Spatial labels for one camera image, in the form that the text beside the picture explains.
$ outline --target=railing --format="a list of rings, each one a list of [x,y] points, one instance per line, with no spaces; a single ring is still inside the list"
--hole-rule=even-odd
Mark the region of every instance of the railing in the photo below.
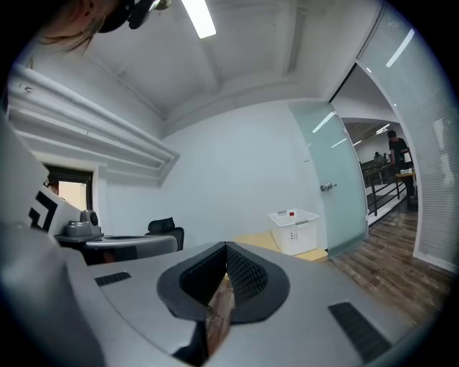
[[[367,175],[364,176],[365,188],[367,188],[367,187],[371,187],[372,188],[372,193],[370,195],[366,195],[367,198],[369,196],[373,196],[374,210],[370,211],[369,212],[370,214],[374,213],[374,216],[378,215],[378,201],[379,200],[383,199],[384,197],[386,197],[387,195],[389,195],[390,193],[392,193],[395,190],[397,190],[397,199],[400,199],[400,193],[402,193],[404,190],[406,190],[406,187],[404,187],[402,190],[400,190],[398,180],[395,178],[395,174],[396,173],[397,172],[395,171],[394,167],[392,167],[391,165],[388,165],[388,166],[384,166],[384,167],[378,168],[377,170],[372,171],[371,173],[368,173]],[[379,182],[381,184],[385,183],[385,186],[383,186],[383,187],[381,187],[381,188],[376,190],[375,187],[374,187],[374,183],[375,182]],[[391,185],[393,183],[395,183],[395,187],[392,190],[388,191],[384,195],[382,195],[382,196],[377,198],[376,194],[378,192],[384,190],[386,187],[388,187],[389,185]],[[386,201],[386,203],[384,203],[384,205],[389,203],[394,198],[395,198],[395,196],[393,198],[391,198],[390,200]]]

